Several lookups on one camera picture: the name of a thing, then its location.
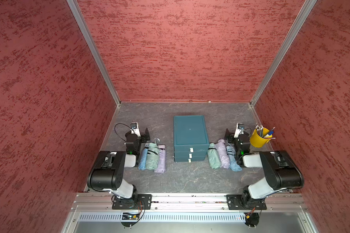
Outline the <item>green umbrella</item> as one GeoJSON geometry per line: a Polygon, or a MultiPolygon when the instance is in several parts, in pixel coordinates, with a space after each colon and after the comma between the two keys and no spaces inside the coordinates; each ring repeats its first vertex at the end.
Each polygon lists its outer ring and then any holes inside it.
{"type": "Polygon", "coordinates": [[[216,145],[214,143],[209,144],[209,148],[207,151],[207,157],[208,157],[210,167],[212,169],[215,170],[215,169],[218,169],[221,167],[219,153],[218,153],[218,150],[216,149],[216,145]]]}
{"type": "Polygon", "coordinates": [[[158,162],[159,162],[159,147],[156,143],[149,143],[145,168],[147,170],[155,170],[158,167],[158,162]]]}

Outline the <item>teal drawer cabinet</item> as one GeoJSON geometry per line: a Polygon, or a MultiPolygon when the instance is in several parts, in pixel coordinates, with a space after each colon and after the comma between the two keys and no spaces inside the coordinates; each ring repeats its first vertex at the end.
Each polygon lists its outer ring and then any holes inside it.
{"type": "Polygon", "coordinates": [[[174,161],[199,162],[206,158],[209,148],[204,116],[174,117],[174,161]]]}

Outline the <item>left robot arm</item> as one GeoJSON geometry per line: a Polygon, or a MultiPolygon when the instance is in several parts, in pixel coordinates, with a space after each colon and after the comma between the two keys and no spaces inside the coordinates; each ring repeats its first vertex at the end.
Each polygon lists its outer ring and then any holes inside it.
{"type": "Polygon", "coordinates": [[[139,194],[137,188],[123,178],[125,168],[139,164],[143,143],[150,141],[148,129],[138,136],[126,133],[125,151],[100,151],[87,178],[87,186],[96,192],[109,192],[113,210],[149,210],[152,195],[139,194]]]}

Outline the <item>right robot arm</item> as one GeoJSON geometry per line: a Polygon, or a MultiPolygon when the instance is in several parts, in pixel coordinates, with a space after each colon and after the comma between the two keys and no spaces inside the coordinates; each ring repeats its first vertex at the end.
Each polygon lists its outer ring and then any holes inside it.
{"type": "Polygon", "coordinates": [[[229,130],[226,130],[225,140],[232,169],[262,168],[264,172],[262,179],[245,186],[241,194],[226,195],[229,210],[266,210],[265,199],[270,195],[304,186],[302,173],[286,151],[251,153],[249,136],[244,133],[236,136],[229,130]]]}

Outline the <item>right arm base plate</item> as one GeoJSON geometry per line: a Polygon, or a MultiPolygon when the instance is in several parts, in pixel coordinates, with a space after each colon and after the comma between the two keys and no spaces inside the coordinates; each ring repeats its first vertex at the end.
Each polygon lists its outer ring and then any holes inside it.
{"type": "Polygon", "coordinates": [[[245,195],[226,195],[229,210],[267,210],[265,199],[253,199],[245,195]]]}

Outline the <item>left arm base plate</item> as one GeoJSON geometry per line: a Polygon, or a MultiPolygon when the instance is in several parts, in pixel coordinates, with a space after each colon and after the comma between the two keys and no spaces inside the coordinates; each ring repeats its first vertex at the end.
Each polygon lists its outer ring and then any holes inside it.
{"type": "Polygon", "coordinates": [[[134,195],[131,199],[114,197],[113,210],[150,210],[152,204],[151,194],[134,195]]]}

